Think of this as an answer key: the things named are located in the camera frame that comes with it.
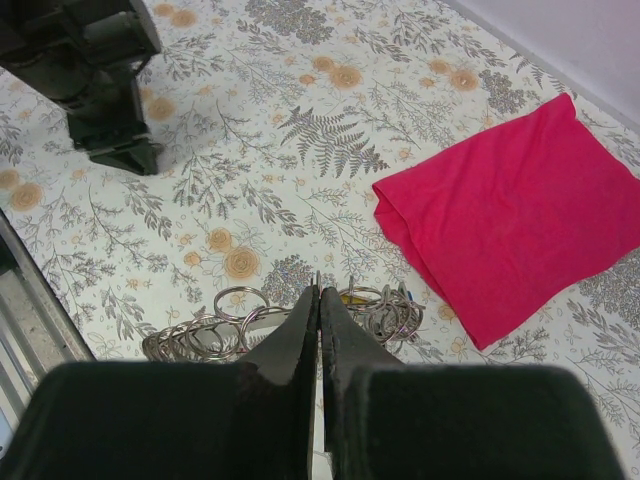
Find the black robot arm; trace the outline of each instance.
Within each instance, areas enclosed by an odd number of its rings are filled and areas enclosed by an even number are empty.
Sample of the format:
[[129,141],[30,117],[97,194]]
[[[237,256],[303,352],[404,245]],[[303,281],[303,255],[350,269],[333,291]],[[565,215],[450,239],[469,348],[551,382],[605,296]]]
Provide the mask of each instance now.
[[0,0],[0,66],[67,112],[96,163],[158,173],[135,76],[160,49],[141,0]]

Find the tablecloth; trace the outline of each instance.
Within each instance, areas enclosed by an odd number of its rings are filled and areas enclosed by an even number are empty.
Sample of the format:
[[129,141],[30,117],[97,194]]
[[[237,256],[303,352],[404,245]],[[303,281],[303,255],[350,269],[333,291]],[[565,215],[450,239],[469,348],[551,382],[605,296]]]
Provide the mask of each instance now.
[[291,305],[316,269],[343,287],[404,280],[426,315],[402,360],[564,366],[639,476],[640,251],[478,351],[384,239],[371,190],[559,92],[638,176],[635,133],[440,2],[147,5],[164,46],[139,76],[165,145],[157,176],[91,164],[59,108],[0,76],[0,207],[98,358],[141,358],[146,334],[212,309],[230,285]]

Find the wall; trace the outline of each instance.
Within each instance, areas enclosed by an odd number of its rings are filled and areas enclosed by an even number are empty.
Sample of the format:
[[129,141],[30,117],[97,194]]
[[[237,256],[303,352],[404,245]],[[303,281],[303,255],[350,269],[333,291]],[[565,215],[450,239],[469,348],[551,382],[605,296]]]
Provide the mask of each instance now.
[[640,1],[445,1],[640,131]]

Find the gray leaf pattern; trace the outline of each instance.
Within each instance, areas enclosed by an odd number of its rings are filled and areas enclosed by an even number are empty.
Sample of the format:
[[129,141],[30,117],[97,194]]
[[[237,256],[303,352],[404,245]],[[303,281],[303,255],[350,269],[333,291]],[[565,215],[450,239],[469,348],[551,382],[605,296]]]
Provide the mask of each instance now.
[[636,133],[442,2],[148,6],[163,51],[138,80],[159,175],[89,163],[61,109],[0,76],[0,208],[99,358],[140,358],[145,335],[228,286],[292,305],[316,270],[342,288],[404,281],[425,319],[399,358],[567,368],[640,478],[640,250],[478,351],[380,231],[371,189],[558,92],[640,178]]

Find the table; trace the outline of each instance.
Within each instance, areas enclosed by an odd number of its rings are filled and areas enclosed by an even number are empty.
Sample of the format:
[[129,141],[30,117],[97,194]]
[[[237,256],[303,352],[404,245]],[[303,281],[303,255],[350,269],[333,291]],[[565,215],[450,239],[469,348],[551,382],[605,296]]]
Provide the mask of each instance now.
[[[166,147],[157,176],[89,163],[59,108],[0,76],[0,207],[98,358],[141,358],[145,335],[211,309],[230,285],[291,305],[316,269],[342,287],[350,275],[377,288],[404,280],[426,316],[402,360],[569,368],[639,476],[640,251],[480,352],[384,239],[371,190],[564,91],[640,175],[635,133],[432,0],[148,7],[164,45],[139,77]],[[227,303],[242,311],[251,299]]]

